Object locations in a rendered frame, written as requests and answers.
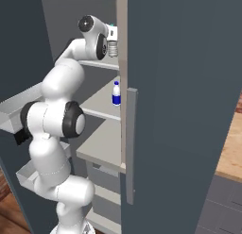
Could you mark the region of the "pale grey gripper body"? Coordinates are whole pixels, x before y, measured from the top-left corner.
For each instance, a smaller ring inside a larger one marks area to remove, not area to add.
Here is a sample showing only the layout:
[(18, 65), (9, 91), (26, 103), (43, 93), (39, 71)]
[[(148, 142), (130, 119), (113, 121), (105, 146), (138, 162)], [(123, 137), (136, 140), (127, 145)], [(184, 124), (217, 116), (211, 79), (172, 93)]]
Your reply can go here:
[(116, 58), (118, 56), (117, 41), (108, 41), (108, 54), (111, 58)]

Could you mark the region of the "thin grey freezer shelf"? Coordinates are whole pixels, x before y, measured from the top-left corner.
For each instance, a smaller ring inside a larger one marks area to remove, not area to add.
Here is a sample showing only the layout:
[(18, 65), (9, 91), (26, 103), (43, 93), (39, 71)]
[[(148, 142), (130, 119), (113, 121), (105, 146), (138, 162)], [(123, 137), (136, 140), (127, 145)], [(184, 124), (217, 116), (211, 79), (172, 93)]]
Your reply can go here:
[(119, 65), (116, 60), (101, 60), (101, 61), (90, 61), (90, 60), (81, 60), (79, 62), (81, 65), (93, 66), (97, 68), (119, 70)]

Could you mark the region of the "grey freezer cabinet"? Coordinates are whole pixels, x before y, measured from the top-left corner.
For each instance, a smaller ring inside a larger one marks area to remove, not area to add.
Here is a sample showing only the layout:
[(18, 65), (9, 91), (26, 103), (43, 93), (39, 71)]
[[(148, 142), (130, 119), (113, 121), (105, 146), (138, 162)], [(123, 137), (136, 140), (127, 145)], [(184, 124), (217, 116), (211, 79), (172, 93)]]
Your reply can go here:
[[(47, 25), (48, 36), (52, 55), (56, 58), (64, 49), (67, 42), (78, 38), (78, 20), (86, 14), (94, 15), (106, 23), (113, 23), (118, 26), (118, 56), (111, 58), (109, 56), (102, 60), (116, 60), (119, 70), (97, 68), (93, 66), (82, 65), (85, 69), (86, 79), (74, 96), (74, 99), (80, 104), (85, 102), (94, 93), (103, 88), (112, 79), (119, 76), (120, 88), (124, 91), (127, 88), (127, 14), (128, 0), (43, 0), (43, 11)], [(121, 124), (121, 159), (126, 164), (125, 157), (125, 128), (126, 122), (125, 109), (121, 104), (120, 118)], [(105, 120), (100, 117), (86, 114), (87, 125), (84, 133), (70, 141), (71, 156), (74, 165), (74, 173), (77, 176), (88, 177), (86, 159), (77, 156), (77, 149), (100, 127)], [(121, 206), (121, 193), (112, 192), (95, 184), (95, 196), (101, 196), (111, 200)], [(86, 208), (88, 221), (99, 231), (105, 234), (122, 234), (121, 224), (117, 224), (99, 214), (93, 209), (93, 202)]]

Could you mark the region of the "dark grey fridge door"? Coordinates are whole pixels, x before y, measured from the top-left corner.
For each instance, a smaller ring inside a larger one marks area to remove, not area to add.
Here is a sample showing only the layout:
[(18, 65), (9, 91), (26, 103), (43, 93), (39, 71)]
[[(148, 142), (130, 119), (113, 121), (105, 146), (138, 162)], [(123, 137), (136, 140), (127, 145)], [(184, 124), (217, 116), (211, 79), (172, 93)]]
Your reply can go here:
[(138, 91), (122, 234), (195, 234), (242, 90), (242, 0), (128, 0)]

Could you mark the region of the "dark grey freezer door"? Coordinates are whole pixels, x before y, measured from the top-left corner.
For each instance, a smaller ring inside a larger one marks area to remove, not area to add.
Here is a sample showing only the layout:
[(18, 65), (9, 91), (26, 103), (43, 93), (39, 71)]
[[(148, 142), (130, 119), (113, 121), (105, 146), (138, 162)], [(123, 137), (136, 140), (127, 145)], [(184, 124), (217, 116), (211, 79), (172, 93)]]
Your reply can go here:
[[(0, 102), (39, 83), (53, 67), (42, 0), (0, 0)], [(31, 234), (57, 224), (55, 204), (22, 187), (16, 172), (28, 161), (30, 141), (0, 129), (0, 166)]]

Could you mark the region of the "wide grey freezer shelf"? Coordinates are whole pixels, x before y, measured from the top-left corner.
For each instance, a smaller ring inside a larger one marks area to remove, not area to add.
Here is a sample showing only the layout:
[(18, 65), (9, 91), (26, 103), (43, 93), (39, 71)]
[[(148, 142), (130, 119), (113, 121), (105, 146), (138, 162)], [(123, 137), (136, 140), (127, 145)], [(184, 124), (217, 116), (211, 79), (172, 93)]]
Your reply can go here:
[(77, 149), (77, 156), (124, 174), (126, 164), (121, 159), (121, 124), (105, 120)]

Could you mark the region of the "grey freezer drawer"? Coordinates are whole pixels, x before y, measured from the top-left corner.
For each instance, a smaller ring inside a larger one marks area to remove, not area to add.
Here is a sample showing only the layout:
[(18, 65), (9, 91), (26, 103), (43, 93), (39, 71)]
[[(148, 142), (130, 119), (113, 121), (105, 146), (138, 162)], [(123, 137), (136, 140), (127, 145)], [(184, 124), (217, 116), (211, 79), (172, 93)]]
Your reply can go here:
[(120, 193), (120, 174), (103, 165), (87, 162), (87, 173), (96, 185)]
[(93, 209), (96, 214), (121, 224), (121, 206), (119, 204), (96, 195), (93, 200)]

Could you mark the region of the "small grey door bin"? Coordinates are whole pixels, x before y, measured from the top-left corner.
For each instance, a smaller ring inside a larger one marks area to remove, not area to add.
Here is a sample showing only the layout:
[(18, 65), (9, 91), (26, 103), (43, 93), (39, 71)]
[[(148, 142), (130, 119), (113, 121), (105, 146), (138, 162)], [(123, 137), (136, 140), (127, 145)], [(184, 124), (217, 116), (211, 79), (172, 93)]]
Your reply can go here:
[(38, 176), (32, 160), (30, 160), (26, 165), (24, 165), (17, 173), (16, 176), (22, 187), (34, 191), (34, 181)]

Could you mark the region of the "blue label water bottle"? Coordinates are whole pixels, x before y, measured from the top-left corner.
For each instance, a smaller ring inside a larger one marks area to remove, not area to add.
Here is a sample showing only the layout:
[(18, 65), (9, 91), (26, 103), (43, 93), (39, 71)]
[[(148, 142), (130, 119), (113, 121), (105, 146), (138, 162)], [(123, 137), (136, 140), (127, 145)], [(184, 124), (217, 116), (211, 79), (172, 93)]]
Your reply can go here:
[(120, 86), (118, 81), (113, 82), (112, 103), (115, 106), (119, 106), (121, 104), (121, 91), (120, 91)]

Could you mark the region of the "grey base cupboards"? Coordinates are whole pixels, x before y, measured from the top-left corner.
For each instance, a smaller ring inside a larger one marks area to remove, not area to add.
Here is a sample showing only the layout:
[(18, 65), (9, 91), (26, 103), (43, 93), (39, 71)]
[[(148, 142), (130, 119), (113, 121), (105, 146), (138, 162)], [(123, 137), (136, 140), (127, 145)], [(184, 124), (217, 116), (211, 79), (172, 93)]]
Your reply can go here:
[(242, 234), (242, 183), (214, 176), (195, 234)]

